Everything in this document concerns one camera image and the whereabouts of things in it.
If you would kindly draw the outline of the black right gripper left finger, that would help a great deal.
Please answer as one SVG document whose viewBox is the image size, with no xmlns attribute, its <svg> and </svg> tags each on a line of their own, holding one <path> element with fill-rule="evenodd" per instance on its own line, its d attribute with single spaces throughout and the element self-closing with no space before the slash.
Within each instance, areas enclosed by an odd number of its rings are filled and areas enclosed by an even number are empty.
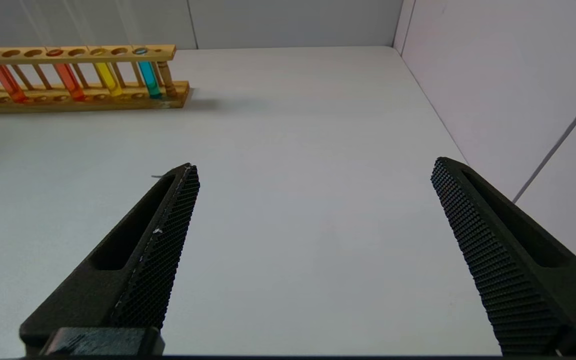
<svg viewBox="0 0 576 360">
<path fill-rule="evenodd" d="M 28 354 L 161 354 L 161 330 L 201 183 L 165 173 L 20 325 Z"/>
</svg>

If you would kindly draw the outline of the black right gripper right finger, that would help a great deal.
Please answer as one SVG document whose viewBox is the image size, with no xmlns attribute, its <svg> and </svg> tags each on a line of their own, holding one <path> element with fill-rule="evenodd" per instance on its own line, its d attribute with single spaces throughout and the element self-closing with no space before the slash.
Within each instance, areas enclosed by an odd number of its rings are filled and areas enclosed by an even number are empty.
<svg viewBox="0 0 576 360">
<path fill-rule="evenodd" d="M 430 182 L 503 355 L 576 355 L 576 255 L 466 164 Z"/>
</svg>

